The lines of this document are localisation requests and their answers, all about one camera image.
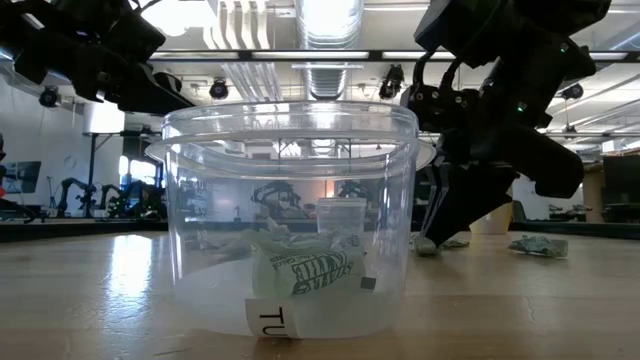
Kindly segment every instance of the wall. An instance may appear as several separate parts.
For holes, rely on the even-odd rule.
[[[48,110],[38,99],[9,86],[0,77],[0,132],[4,135],[3,163],[13,161],[41,161],[36,192],[23,194],[29,205],[49,205],[47,176],[55,191],[60,181],[75,177],[87,182],[91,138],[82,135],[83,117],[65,109]],[[94,184],[118,184],[118,161],[122,154],[122,138],[107,141],[96,153]],[[56,203],[60,200],[58,190]],[[69,190],[67,211],[75,211],[80,202],[75,199],[81,191],[75,186]],[[6,195],[5,199],[22,203],[19,195]],[[94,199],[99,201],[100,191]]]
[[[513,182],[513,199],[522,203],[528,220],[548,220],[549,205],[569,210],[573,205],[584,204],[582,187],[578,188],[571,199],[542,197],[536,194],[535,182],[524,175],[521,175],[519,179]]]

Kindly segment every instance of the table surface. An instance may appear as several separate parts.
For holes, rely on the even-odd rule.
[[[0,245],[0,351],[13,359],[640,358],[640,242],[552,236],[569,258],[509,236],[408,264],[393,327],[344,340],[190,329],[175,310],[165,233]]]

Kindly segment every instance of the plastic tub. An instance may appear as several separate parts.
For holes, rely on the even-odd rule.
[[[318,199],[316,205],[318,232],[347,229],[354,233],[363,233],[366,208],[367,199],[364,198]]]
[[[375,103],[169,114],[147,153],[166,165],[175,294],[194,327],[297,338],[387,327],[404,290],[417,134],[409,110]],[[314,205],[347,182],[374,216],[363,231],[319,233]]]

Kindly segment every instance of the desk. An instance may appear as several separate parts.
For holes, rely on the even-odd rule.
[[[513,254],[506,236],[410,258],[391,329],[326,341],[190,329],[175,310],[166,233],[0,244],[1,358],[640,358],[640,243],[553,237],[570,241],[569,259]]]

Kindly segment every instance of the label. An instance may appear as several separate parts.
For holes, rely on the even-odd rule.
[[[247,323],[254,336],[297,338],[293,304],[289,301],[246,299]]]

